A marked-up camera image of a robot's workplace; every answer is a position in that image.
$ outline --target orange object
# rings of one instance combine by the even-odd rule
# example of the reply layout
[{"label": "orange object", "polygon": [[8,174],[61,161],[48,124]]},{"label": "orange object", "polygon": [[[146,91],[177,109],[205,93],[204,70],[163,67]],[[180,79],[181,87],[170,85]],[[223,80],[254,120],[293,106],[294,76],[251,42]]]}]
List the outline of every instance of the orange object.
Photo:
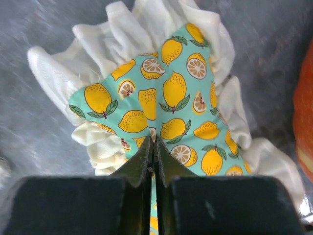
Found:
[{"label": "orange object", "polygon": [[313,40],[302,63],[293,105],[297,157],[303,171],[313,182]]}]

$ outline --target white ruffled fabric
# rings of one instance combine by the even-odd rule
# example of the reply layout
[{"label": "white ruffled fabric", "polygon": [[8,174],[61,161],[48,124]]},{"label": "white ruffled fabric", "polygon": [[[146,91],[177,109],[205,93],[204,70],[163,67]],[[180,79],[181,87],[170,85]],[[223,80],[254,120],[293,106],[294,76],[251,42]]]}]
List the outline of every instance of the white ruffled fabric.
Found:
[{"label": "white ruffled fabric", "polygon": [[256,175],[274,176],[287,188],[298,209],[304,188],[294,162],[266,139],[251,139],[237,77],[226,79],[235,57],[231,38],[216,13],[200,10],[194,0],[136,0],[129,11],[122,2],[106,8],[108,21],[100,25],[76,25],[76,39],[65,52],[49,55],[34,47],[28,60],[36,79],[49,98],[77,128],[72,138],[87,147],[96,175],[108,175],[125,163],[119,137],[95,123],[82,120],[68,108],[78,89],[104,80],[118,66],[134,57],[155,52],[187,22],[201,29],[212,46],[219,109],[229,124],[232,138]]}]

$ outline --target lemon pattern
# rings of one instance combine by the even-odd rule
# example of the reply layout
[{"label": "lemon pattern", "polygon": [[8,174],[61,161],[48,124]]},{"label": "lemon pattern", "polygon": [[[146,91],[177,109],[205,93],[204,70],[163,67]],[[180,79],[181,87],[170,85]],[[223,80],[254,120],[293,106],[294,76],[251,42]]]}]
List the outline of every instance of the lemon pattern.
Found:
[{"label": "lemon pattern", "polygon": [[[158,51],[75,92],[70,110],[120,137],[126,159],[146,136],[153,142],[159,136],[178,162],[200,176],[250,174],[219,111],[211,48],[202,33],[184,25]],[[158,234],[155,186],[151,198],[151,234]]]}]

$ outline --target gray table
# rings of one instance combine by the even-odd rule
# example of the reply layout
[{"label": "gray table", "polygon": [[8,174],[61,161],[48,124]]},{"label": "gray table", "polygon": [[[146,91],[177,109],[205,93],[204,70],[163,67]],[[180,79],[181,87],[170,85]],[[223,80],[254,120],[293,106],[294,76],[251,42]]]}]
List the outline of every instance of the gray table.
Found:
[{"label": "gray table", "polygon": [[[26,52],[42,46],[65,50],[71,28],[107,20],[113,0],[2,0],[0,5],[0,157],[12,177],[0,191],[27,175],[93,175],[86,148],[74,142],[74,127],[44,94],[32,75]],[[133,0],[125,0],[131,8]],[[311,0],[196,0],[221,15],[233,40],[239,77],[253,137],[266,137],[295,161],[292,94],[313,28]],[[313,186],[303,175],[308,206]]]}]

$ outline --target crumpled towel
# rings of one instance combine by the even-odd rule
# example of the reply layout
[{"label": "crumpled towel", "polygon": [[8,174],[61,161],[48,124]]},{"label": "crumpled towel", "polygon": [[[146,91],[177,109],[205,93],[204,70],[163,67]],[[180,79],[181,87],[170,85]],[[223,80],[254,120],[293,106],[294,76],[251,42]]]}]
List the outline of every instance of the crumpled towel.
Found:
[{"label": "crumpled towel", "polygon": [[49,98],[77,128],[72,137],[87,147],[96,175],[107,175],[125,162],[118,137],[96,124],[82,120],[68,107],[78,89],[106,78],[118,66],[137,55],[151,53],[187,22],[200,28],[212,46],[218,107],[226,119],[231,137],[243,150],[243,157],[256,175],[279,179],[298,209],[304,187],[294,162],[266,139],[251,139],[237,77],[226,79],[234,60],[230,36],[216,13],[200,10],[194,0],[136,0],[129,11],[122,2],[106,8],[108,21],[100,25],[76,25],[76,39],[65,52],[49,55],[34,47],[28,60],[36,79]]}]

